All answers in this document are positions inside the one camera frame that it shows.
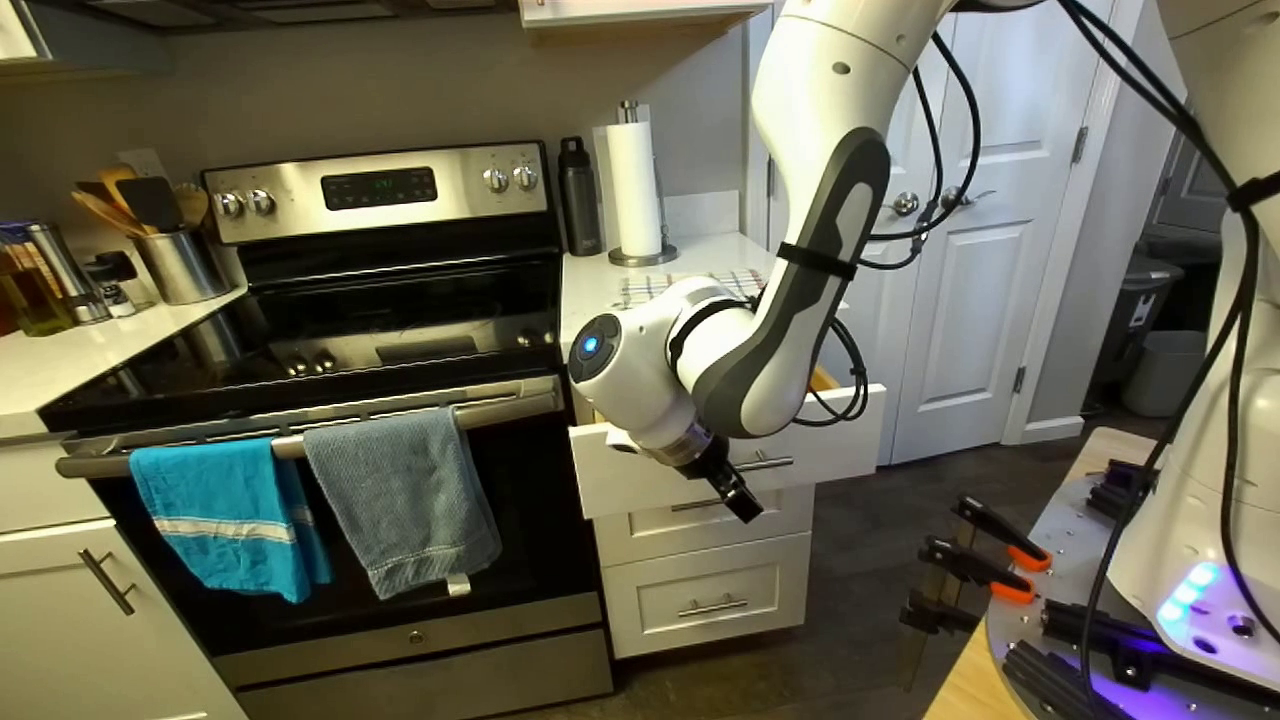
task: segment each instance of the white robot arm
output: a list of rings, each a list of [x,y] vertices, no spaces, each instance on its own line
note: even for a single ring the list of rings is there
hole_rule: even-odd
[[[927,30],[954,8],[1029,4],[1035,0],[788,0],[753,87],[753,119],[791,205],[766,298],[753,307],[713,280],[686,280],[645,307],[606,310],[574,344],[574,383],[650,454],[686,474],[709,474],[726,504],[753,521],[760,507],[727,469],[727,441],[781,432],[804,398],[818,344],[889,184],[882,141],[889,110]],[[1222,358],[1109,575],[1171,650],[1280,688],[1280,630],[1268,619],[1268,637],[1261,637],[1241,630],[1247,624],[1183,611],[1189,594],[1208,594],[1226,614],[1268,611],[1280,619],[1280,564],[1268,564],[1268,549],[1280,544],[1280,0],[1162,0],[1162,12],[1200,106],[1200,133],[1235,184],[1251,181],[1232,205],[1251,211],[1261,268],[1241,258],[1235,224],[1218,325],[1241,307],[1232,286],[1247,273],[1258,290],[1243,303],[1258,320],[1241,351],[1241,413],[1228,408],[1232,373]],[[1243,427],[1235,449],[1222,432],[1232,423],[1228,417]],[[1235,530],[1226,530],[1222,507],[1235,510]]]
[[[574,344],[568,377],[598,413],[650,454],[709,474],[745,521],[758,507],[726,469],[726,441],[791,423],[889,184],[893,103],[954,8],[957,0],[788,0],[753,87],[753,119],[791,205],[766,298],[747,307],[713,280],[686,280],[645,307],[590,320]]]

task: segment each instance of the oven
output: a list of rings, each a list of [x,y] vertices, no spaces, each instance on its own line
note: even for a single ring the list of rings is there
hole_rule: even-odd
[[[488,715],[614,693],[568,458],[559,237],[539,142],[206,171],[243,295],[43,408],[248,715]],[[452,408],[503,557],[378,600],[301,432]],[[335,568],[305,604],[207,590],[153,526],[133,449],[267,435]]]

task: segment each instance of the white cabinet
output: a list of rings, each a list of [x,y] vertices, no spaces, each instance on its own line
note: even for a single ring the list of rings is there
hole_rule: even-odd
[[[0,537],[13,715],[243,715],[112,521]]]
[[[733,443],[760,517],[741,524],[706,480],[620,452],[607,423],[574,427],[598,526],[614,654],[650,654],[804,624],[818,485],[876,473],[886,387],[853,423]]]
[[[526,26],[747,17],[771,0],[520,0]]]

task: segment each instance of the upper cabinet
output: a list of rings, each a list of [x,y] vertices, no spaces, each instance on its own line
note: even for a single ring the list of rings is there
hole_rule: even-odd
[[[747,17],[771,0],[520,0],[526,26]]]
[[[43,0],[0,0],[0,79],[156,71],[161,36]]]

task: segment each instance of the dark floor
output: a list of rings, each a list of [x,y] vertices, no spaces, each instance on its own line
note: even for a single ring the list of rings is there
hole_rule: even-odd
[[[919,715],[964,649],[964,637],[925,642],[896,619],[914,585],[936,585],[917,559],[919,538],[960,530],[954,521],[960,492],[1034,526],[1080,443],[979,449],[825,485],[804,626],[629,661],[618,667],[618,697],[520,711],[520,720]]]

